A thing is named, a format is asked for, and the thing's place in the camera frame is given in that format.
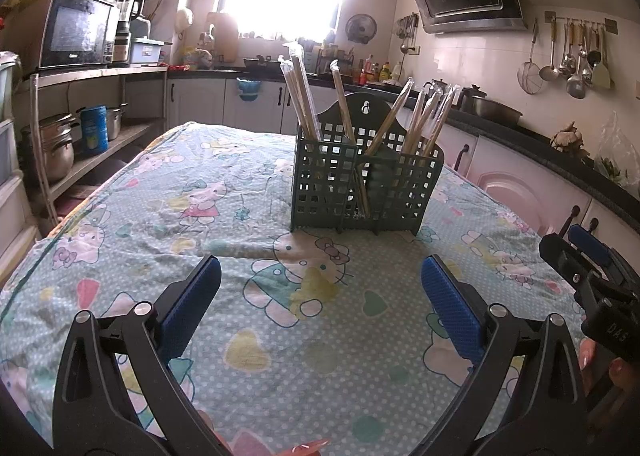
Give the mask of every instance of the blender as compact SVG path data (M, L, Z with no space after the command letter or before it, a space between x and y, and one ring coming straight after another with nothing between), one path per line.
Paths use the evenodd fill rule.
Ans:
M116 39L113 46L113 65L129 65L129 48L131 44L131 32L129 22L142 14L145 0L114 0L120 10L120 19L116 27Z

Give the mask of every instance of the green plastic basket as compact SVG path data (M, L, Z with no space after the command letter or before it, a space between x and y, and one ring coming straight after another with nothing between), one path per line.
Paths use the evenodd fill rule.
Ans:
M347 96L356 146L347 143L338 103L318 115L321 142L298 133L293 174L291 230L297 227L420 230L424 212L438 181L444 154L435 146L433 157L402 155L406 130L397 121L385 134L374 157L364 155L382 125L389 106L367 93ZM354 169L359 166L366 182L370 214L358 209Z

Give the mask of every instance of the wooden cutting board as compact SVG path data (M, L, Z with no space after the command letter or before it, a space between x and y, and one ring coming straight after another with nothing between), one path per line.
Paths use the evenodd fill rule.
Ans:
M235 62L238 58L238 22L230 14L210 12L207 27L216 27L214 58L222 62Z

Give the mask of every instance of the hello kitty tablecloth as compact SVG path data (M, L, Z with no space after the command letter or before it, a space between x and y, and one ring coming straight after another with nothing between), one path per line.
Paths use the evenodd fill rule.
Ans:
M80 309L120 315L213 254L222 286L175 378L237 456L330 438L323 456L409 454L465 380L420 285L437 253L515 315L580 309L538 256L539 236L445 168L416 237L291 233L294 137L190 123L172 129L32 249L0 293L0 376L51 442L56 373ZM126 356L142 425L159 434ZM486 428L517 380L514 359Z

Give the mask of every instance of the countertop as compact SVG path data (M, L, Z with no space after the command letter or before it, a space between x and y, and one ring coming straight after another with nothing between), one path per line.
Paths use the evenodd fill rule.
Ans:
M189 72L169 72L170 78L228 78L248 77L255 80L283 82L282 75L270 72L248 72L245 69L195 70ZM333 81L309 77L311 86L334 88ZM345 91L364 92L378 95L387 102L398 97L394 93L374 90L363 86L346 84ZM406 107L413 109L416 99L409 98ZM485 137L502 146L543 165L547 169L579 187L587 194L617 214L631 228L640 234L640 201L628 194L600 173L578 160L552 149L544 137L525 128L507 128L475 115L451 110L447 124L476 137Z

